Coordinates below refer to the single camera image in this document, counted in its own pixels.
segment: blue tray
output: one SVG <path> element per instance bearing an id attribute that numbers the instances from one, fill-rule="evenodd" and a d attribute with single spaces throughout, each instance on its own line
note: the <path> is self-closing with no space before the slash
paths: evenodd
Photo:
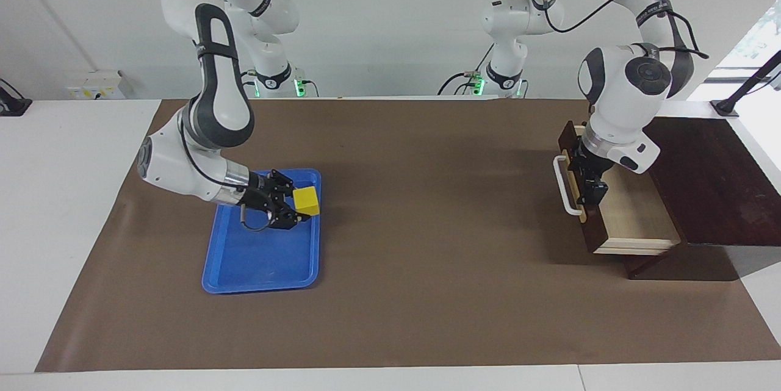
<path id="1" fill-rule="evenodd" d="M 296 188 L 315 186 L 320 199 L 320 172 L 310 168 L 279 170 Z M 265 175 L 268 171 L 258 171 Z M 239 207 L 219 205 L 206 254 L 201 285 L 208 293 L 241 293 L 301 289 L 317 279 L 320 263 L 320 216 L 285 231 L 250 232 L 240 224 Z M 265 213 L 247 210 L 247 224 L 268 223 Z"/>

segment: wooden drawer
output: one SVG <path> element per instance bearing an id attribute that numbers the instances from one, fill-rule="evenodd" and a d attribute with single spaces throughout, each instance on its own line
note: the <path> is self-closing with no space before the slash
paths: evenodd
<path id="1" fill-rule="evenodd" d="M 564 129 L 559 146 L 571 157 L 577 141 L 577 129 L 570 121 Z M 566 171 L 564 164 L 561 171 Z M 572 205 L 580 194 L 579 176 L 569 174 L 569 198 Z M 681 243 L 675 225 L 661 201 L 656 186 L 648 174 L 635 174 L 615 166 L 605 172 L 603 180 L 610 189 L 599 206 L 578 206 L 586 247 L 594 254 L 650 255 L 664 254 Z"/>

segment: brown paper mat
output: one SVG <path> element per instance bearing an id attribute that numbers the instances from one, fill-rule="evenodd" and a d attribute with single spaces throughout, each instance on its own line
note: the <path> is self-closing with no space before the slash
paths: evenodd
<path id="1" fill-rule="evenodd" d="M 322 172 L 320 279 L 207 294 L 215 207 L 133 170 L 37 371 L 781 358 L 742 283 L 631 281 L 586 252 L 552 174 L 583 101 L 253 107 L 251 141 L 225 154 Z"/>

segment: yellow cube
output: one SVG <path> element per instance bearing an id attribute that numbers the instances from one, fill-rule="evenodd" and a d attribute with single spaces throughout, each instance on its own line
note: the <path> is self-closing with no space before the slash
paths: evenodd
<path id="1" fill-rule="evenodd" d="M 293 190 L 293 203 L 299 213 L 316 216 L 320 213 L 320 203 L 317 201 L 315 187 L 298 188 Z"/>

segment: black cable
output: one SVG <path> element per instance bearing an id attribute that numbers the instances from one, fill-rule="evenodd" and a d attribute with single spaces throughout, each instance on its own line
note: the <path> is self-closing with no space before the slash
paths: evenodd
<path id="1" fill-rule="evenodd" d="M 266 223 L 265 226 L 262 228 L 252 228 L 250 225 L 247 224 L 246 211 L 247 211 L 247 205 L 242 204 L 242 210 L 240 211 L 239 214 L 239 221 L 242 222 L 242 226 L 245 227 L 246 230 L 250 232 L 263 232 L 266 229 L 268 229 L 268 227 L 271 226 L 271 221 L 268 221 L 268 223 Z"/>
<path id="2" fill-rule="evenodd" d="M 696 56 L 699 56 L 705 60 L 708 60 L 711 58 L 708 54 L 705 54 L 702 51 L 697 51 L 696 49 L 689 49 L 689 48 L 678 48 L 677 46 L 662 46 L 659 48 L 659 52 L 686 52 L 687 54 L 694 54 Z"/>
<path id="3" fill-rule="evenodd" d="M 303 83 L 304 85 L 313 85 L 313 86 L 315 86 L 315 92 L 317 93 L 317 96 L 320 96 L 320 89 L 317 87 L 317 83 L 313 82 L 312 80 L 304 80 L 301 83 Z"/>
<path id="4" fill-rule="evenodd" d="M 576 29 L 577 27 L 580 27 L 580 25 L 582 25 L 582 24 L 585 24 L 587 21 L 589 21 L 589 19 L 591 19 L 591 18 L 593 18 L 594 16 L 596 16 L 596 15 L 597 15 L 597 13 L 599 13 L 600 11 L 602 11 L 602 9 L 603 9 L 603 8 L 605 8 L 605 7 L 608 7 L 608 5 L 612 4 L 613 2 L 616 2 L 616 0 L 607 0 L 607 1 L 605 1 L 605 3 L 604 3 L 604 4 L 602 4 L 602 5 L 600 5 L 600 7 L 599 7 L 599 8 L 597 8 L 597 10 L 594 10 L 594 11 L 593 11 L 591 14 L 589 14 L 588 16 L 586 16 L 586 18 L 585 18 L 585 19 L 583 19 L 583 21 L 580 21 L 580 22 L 578 22 L 577 24 L 575 24 L 574 26 L 572 26 L 572 27 L 569 27 L 568 29 L 563 29 L 563 30 L 562 30 L 562 29 L 558 29 L 558 28 L 557 28 L 557 27 L 556 27 L 556 26 L 553 24 L 553 22 L 550 20 L 550 14 L 549 14 L 549 11 L 548 11 L 550 7 L 549 7 L 548 5 L 544 5 L 544 11 L 545 11 L 545 20 L 547 20 L 547 24 L 548 24 L 548 25 L 550 26 L 550 28 L 551 28 L 551 29 L 553 29 L 555 32 L 558 32 L 558 33 L 564 34 L 564 33 L 566 33 L 566 32 L 571 32 L 572 30 Z"/>
<path id="5" fill-rule="evenodd" d="M 580 25 L 582 25 L 582 24 L 585 24 L 585 23 L 586 23 L 586 22 L 588 22 L 588 21 L 589 21 L 591 18 L 593 18 L 594 16 L 596 16 L 596 15 L 597 15 L 597 14 L 598 14 L 600 11 L 602 11 L 602 10 L 603 10 L 603 8 L 605 8 L 605 7 L 608 7 L 608 5 L 612 4 L 613 2 L 616 2 L 616 0 L 607 0 L 607 1 L 605 1 L 605 3 L 604 3 L 604 4 L 602 4 L 602 5 L 600 5 L 600 6 L 599 6 L 599 8 L 597 8 L 597 10 L 594 10 L 593 12 L 591 12 L 591 14 L 589 14 L 588 16 L 586 16 L 586 18 L 584 18 L 584 19 L 583 19 L 583 21 L 580 21 L 580 22 L 578 22 L 577 24 L 574 24 L 574 25 L 572 25 L 572 26 L 571 26 L 571 27 L 569 27 L 568 29 L 558 29 L 558 28 L 556 27 L 556 25 L 554 25 L 554 24 L 553 24 L 553 22 L 550 20 L 550 14 L 549 14 L 549 11 L 548 11 L 548 9 L 547 9 L 547 8 L 545 8 L 545 9 L 544 9 L 544 10 L 545 10 L 545 20 L 547 20 L 547 24 L 550 26 L 550 28 L 551 28 L 552 30 L 554 30 L 555 32 L 558 32 L 558 33 L 564 34 L 564 33 L 567 33 L 567 32 L 571 32 L 571 31 L 572 31 L 572 30 L 574 30 L 574 29 L 577 29 L 577 27 L 580 27 Z"/>
<path id="6" fill-rule="evenodd" d="M 464 88 L 464 93 L 461 93 L 461 95 L 465 95 L 466 94 L 466 89 L 468 89 L 469 86 L 471 86 L 471 85 L 472 85 L 472 83 L 464 83 L 463 85 L 458 86 L 458 88 L 455 88 L 455 94 L 453 94 L 453 95 L 458 95 L 458 90 L 460 90 L 461 88 Z"/>
<path id="7" fill-rule="evenodd" d="M 766 87 L 770 86 L 770 83 L 773 83 L 773 82 L 775 82 L 775 80 L 776 80 L 776 79 L 778 79 L 778 77 L 779 77 L 779 76 L 781 76 L 781 71 L 779 71 L 779 73 L 778 73 L 778 74 L 774 75 L 774 76 L 773 76 L 773 78 L 769 80 L 769 82 L 767 82 L 767 83 L 765 83 L 764 85 L 762 85 L 762 86 L 761 86 L 761 88 L 759 88 L 759 89 L 755 89 L 755 90 L 753 90 L 753 91 L 750 91 L 750 93 L 746 93 L 746 95 L 751 95 L 751 94 L 753 94 L 753 93 L 758 93 L 758 92 L 759 92 L 759 91 L 761 91 L 762 89 L 764 89 L 764 88 L 766 88 Z"/>
<path id="8" fill-rule="evenodd" d="M 485 63 L 486 59 L 488 59 L 488 54 L 491 53 L 491 50 L 494 48 L 496 43 L 491 43 L 491 46 L 488 47 L 488 51 L 486 51 L 486 55 L 483 56 L 483 59 L 480 60 L 480 63 L 477 64 L 477 68 L 475 68 L 475 71 L 480 72 L 481 66 L 483 66 L 483 63 Z"/>
<path id="9" fill-rule="evenodd" d="M 681 21 L 686 24 L 687 29 L 689 29 L 689 38 L 691 38 L 691 44 L 695 50 L 699 51 L 700 46 L 697 45 L 697 39 L 694 38 L 694 29 L 692 29 L 689 19 L 684 18 L 684 16 L 681 14 L 675 13 L 675 11 L 668 11 L 667 14 L 673 16 L 673 18 L 681 19 Z"/>
<path id="10" fill-rule="evenodd" d="M 204 179 L 207 181 L 217 184 L 217 185 L 223 185 L 226 187 L 236 188 L 238 191 L 244 191 L 247 189 L 246 185 L 239 185 L 239 184 L 229 184 L 228 182 L 220 182 L 216 179 L 213 179 L 211 176 L 207 175 L 206 173 L 201 170 L 201 168 L 198 166 L 197 163 L 195 163 L 195 159 L 193 159 L 192 154 L 190 153 L 190 149 L 187 147 L 187 139 L 184 138 L 184 120 L 182 119 L 184 116 L 179 116 L 179 135 L 182 137 L 182 146 L 184 147 L 184 154 L 187 155 L 187 159 L 192 164 L 193 168 L 196 169 L 196 171 L 203 176 Z"/>
<path id="11" fill-rule="evenodd" d="M 447 88 L 447 85 L 451 84 L 453 80 L 457 79 L 458 77 L 466 77 L 466 74 L 464 74 L 463 72 L 459 72 L 458 74 L 447 79 L 447 81 L 444 82 L 444 85 L 442 85 L 442 87 L 440 88 L 440 91 L 437 93 L 437 95 L 441 95 L 442 91 L 444 91 L 444 89 Z"/>
<path id="12" fill-rule="evenodd" d="M 19 90 L 17 90 L 15 87 L 13 87 L 11 85 L 11 83 L 8 83 L 8 82 L 6 82 L 6 80 L 3 80 L 3 79 L 0 79 L 0 82 L 5 83 L 5 85 L 7 85 L 9 88 L 11 88 L 11 90 L 14 91 L 19 96 L 20 99 L 25 99 L 24 96 L 22 95 L 22 93 L 20 93 Z"/>

